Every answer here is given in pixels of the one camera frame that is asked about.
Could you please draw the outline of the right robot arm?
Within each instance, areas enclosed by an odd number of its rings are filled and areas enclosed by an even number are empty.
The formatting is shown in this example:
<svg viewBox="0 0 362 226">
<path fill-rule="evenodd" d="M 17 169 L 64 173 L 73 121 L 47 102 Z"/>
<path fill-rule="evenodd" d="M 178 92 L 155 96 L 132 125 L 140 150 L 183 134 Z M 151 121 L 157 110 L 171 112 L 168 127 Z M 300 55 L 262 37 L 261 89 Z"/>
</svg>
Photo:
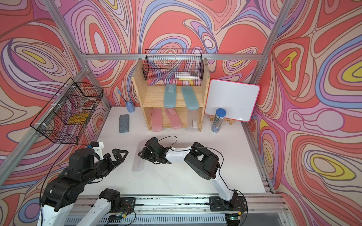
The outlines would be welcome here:
<svg viewBox="0 0 362 226">
<path fill-rule="evenodd" d="M 191 147 L 173 148 L 159 144 L 159 139 L 152 137 L 138 156 L 153 164 L 186 163 L 196 174 L 205 180 L 210 180 L 218 192 L 218 201 L 210 201 L 212 211 L 232 211 L 236 207 L 238 192 L 231 189 L 222 178 L 223 160 L 215 154 L 216 150 L 195 142 Z"/>
</svg>

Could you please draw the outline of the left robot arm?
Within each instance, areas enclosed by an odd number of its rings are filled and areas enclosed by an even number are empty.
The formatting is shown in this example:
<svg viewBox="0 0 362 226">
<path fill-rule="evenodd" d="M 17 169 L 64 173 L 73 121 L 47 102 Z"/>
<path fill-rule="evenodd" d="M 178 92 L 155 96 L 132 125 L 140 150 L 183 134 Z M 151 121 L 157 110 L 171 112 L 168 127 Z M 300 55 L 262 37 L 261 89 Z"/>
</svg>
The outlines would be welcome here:
<svg viewBox="0 0 362 226">
<path fill-rule="evenodd" d="M 100 157 L 93 148 L 76 150 L 69 157 L 68 167 L 48 183 L 40 197 L 39 226 L 61 226 L 65 223 L 85 186 L 108 176 L 122 164 L 127 150 L 113 149 Z"/>
</svg>

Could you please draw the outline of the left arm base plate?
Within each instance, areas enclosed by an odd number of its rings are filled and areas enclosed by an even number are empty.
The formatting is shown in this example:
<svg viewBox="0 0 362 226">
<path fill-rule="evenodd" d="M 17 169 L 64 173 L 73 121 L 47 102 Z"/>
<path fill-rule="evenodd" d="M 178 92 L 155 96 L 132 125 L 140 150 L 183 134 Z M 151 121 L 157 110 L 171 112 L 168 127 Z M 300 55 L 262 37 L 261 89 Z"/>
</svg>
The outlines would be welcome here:
<svg viewBox="0 0 362 226">
<path fill-rule="evenodd" d="M 129 213 L 135 208 L 136 198 L 116 197 L 111 201 L 110 213 Z"/>
</svg>

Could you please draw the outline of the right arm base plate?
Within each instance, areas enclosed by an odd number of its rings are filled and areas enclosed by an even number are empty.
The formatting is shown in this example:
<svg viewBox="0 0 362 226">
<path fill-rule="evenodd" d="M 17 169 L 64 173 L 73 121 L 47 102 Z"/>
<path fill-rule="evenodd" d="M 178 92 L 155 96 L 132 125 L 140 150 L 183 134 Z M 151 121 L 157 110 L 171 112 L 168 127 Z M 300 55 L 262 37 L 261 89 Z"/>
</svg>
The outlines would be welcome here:
<svg viewBox="0 0 362 226">
<path fill-rule="evenodd" d="M 211 212 L 237 211 L 244 213 L 248 211 L 248 203 L 243 196 L 233 198 L 231 201 L 223 200 L 218 196 L 211 196 L 207 204 L 210 206 Z"/>
</svg>

